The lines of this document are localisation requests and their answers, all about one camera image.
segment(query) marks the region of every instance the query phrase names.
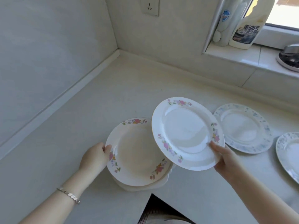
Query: countertop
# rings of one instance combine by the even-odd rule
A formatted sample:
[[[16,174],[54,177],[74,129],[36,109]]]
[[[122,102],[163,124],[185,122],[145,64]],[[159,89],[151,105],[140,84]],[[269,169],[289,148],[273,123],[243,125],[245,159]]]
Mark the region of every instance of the countertop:
[[[299,131],[299,116],[206,86],[146,60],[120,56],[0,161],[0,223],[17,223],[79,166],[84,152],[105,142],[123,120],[151,118],[168,97],[187,97],[212,113],[226,103],[247,105],[270,123],[275,141]],[[236,153],[247,169],[299,212],[299,185],[283,170],[275,145],[257,155]],[[237,194],[215,170],[176,167],[162,188],[125,192],[105,169],[81,196],[66,223],[138,222],[151,195],[196,223],[256,223]]]

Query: wall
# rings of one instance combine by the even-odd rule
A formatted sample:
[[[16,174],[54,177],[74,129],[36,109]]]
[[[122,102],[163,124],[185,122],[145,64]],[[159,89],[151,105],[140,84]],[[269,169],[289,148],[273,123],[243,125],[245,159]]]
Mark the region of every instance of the wall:
[[[105,0],[0,0],[0,145],[117,49]]]
[[[142,14],[139,0],[106,1],[118,48],[237,86],[255,71],[202,55],[219,0],[160,0],[159,17]]]

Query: floral plate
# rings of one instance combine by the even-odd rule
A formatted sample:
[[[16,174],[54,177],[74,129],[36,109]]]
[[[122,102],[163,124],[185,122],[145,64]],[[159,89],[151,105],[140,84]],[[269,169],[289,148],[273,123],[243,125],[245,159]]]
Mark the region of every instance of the floral plate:
[[[257,154],[267,151],[273,144],[269,123],[247,106],[222,105],[214,116],[222,126],[225,143],[236,150]]]
[[[112,145],[107,168],[125,185],[152,184],[169,170],[171,162],[151,134],[151,119],[138,117],[120,123],[106,144]]]
[[[276,154],[286,172],[299,184],[299,132],[289,132],[276,142]]]
[[[183,97],[166,99],[156,107],[152,132],[164,155],[188,170],[206,170],[219,162],[220,155],[208,146],[211,140],[225,145],[222,129],[210,111]]]

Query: white plastic bottle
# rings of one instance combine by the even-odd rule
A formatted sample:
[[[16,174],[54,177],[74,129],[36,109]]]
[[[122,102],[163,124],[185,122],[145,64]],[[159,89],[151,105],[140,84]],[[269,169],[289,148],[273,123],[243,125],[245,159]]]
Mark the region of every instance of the white plastic bottle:
[[[229,45],[249,49],[265,25],[275,0],[253,0],[245,17],[234,30]]]

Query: bracelet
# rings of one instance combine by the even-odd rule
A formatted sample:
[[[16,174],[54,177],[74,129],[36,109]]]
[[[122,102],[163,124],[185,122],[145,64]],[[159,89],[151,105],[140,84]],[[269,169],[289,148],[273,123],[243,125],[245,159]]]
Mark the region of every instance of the bracelet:
[[[72,198],[75,201],[76,204],[80,204],[80,200],[75,195],[73,195],[72,193],[69,193],[66,190],[64,190],[63,187],[57,188],[57,190],[60,191],[60,192],[63,192],[66,195],[68,195],[70,198]]]

